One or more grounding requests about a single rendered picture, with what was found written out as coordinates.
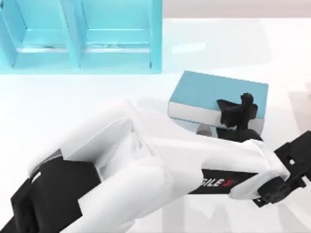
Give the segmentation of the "light blue book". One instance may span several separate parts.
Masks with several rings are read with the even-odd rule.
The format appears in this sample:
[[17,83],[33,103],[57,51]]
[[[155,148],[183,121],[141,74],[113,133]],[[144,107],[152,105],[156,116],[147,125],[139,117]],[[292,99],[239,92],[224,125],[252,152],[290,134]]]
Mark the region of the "light blue book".
[[168,116],[193,123],[225,127],[217,100],[241,103],[241,95],[249,93],[258,106],[248,127],[261,133],[267,106],[269,85],[253,81],[184,71],[168,101]]

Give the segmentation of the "light blue rack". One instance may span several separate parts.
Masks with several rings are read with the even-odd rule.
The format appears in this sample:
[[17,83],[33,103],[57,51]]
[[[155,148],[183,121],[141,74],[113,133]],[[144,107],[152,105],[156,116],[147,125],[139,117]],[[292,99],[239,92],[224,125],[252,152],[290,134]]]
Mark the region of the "light blue rack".
[[163,0],[0,0],[0,74],[157,74]]

